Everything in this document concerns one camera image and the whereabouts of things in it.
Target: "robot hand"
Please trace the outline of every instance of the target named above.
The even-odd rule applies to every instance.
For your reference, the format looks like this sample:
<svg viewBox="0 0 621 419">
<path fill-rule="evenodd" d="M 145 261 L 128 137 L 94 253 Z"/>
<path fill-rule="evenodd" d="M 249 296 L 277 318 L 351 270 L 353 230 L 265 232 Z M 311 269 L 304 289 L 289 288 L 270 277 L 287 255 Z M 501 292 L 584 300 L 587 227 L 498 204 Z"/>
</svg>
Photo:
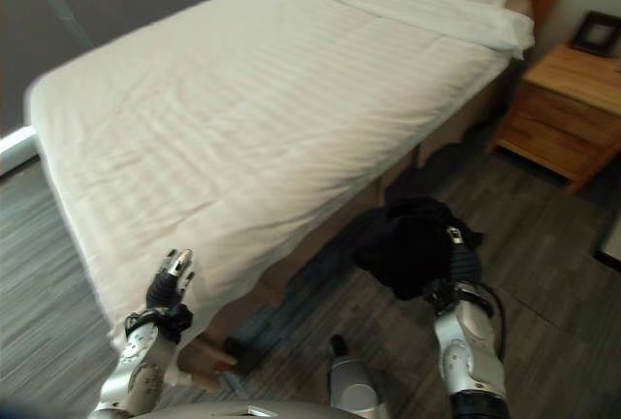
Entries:
<svg viewBox="0 0 621 419">
<path fill-rule="evenodd" d="M 155 407 L 181 332 L 192 324 L 192 312 L 181 303 L 194 276 L 191 265 L 189 249 L 166 256 L 147 290 L 147 308 L 125 320 L 127 344 L 89 419 L 133 417 Z"/>
</svg>

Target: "wooden nightstand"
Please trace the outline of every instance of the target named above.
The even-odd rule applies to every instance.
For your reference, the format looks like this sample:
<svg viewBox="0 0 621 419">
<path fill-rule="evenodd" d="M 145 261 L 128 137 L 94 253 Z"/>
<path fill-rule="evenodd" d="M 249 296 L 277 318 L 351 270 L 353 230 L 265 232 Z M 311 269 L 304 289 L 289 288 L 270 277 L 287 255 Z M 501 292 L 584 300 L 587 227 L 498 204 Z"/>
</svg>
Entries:
<svg viewBox="0 0 621 419">
<path fill-rule="evenodd" d="M 523 77 L 492 142 L 572 182 L 575 193 L 621 151 L 614 59 L 558 46 Z"/>
</svg>

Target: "picture frame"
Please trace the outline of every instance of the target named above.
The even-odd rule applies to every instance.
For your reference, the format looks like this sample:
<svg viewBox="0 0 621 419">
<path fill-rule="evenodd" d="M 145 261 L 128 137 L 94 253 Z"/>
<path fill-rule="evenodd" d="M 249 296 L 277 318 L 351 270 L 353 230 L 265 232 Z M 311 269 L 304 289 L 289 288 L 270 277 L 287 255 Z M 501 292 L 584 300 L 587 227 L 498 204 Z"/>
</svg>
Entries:
<svg viewBox="0 0 621 419">
<path fill-rule="evenodd" d="M 621 35 L 621 17 L 589 12 L 570 42 L 571 48 L 610 57 Z"/>
</svg>

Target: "bed frame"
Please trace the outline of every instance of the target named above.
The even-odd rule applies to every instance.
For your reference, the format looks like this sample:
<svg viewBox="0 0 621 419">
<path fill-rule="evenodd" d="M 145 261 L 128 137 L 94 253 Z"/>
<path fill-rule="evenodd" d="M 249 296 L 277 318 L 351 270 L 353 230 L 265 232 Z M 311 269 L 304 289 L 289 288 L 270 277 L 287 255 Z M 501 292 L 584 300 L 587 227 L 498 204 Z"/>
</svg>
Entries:
<svg viewBox="0 0 621 419">
<path fill-rule="evenodd" d="M 554 1 L 532 0 L 536 35 L 548 17 Z M 207 330 L 181 351 L 178 362 L 180 369 L 190 373 L 193 380 L 205 389 L 216 390 L 218 382 L 214 378 L 214 371 L 235 364 L 235 360 L 221 348 L 224 341 L 258 308 L 266 305 L 278 306 L 284 298 L 288 280 L 356 215 L 382 205 L 386 188 L 402 172 L 412 165 L 422 166 L 444 145 L 460 143 L 465 132 L 502 95 L 511 73 L 504 72 L 496 78 L 423 143 L 307 235 L 291 254 L 263 273 L 250 293 L 221 309 Z"/>
</svg>

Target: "bed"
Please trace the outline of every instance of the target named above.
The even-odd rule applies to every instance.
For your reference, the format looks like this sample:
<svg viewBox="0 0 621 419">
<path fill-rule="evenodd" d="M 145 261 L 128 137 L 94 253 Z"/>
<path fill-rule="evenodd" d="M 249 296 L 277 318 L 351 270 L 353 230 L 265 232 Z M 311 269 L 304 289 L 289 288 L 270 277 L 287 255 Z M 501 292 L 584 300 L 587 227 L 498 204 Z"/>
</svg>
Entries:
<svg viewBox="0 0 621 419">
<path fill-rule="evenodd" d="M 211 0 L 41 77 L 29 116 L 114 344 L 161 257 L 192 248 L 168 380 L 209 383 L 244 318 L 458 141 L 532 30 L 470 0 Z"/>
</svg>

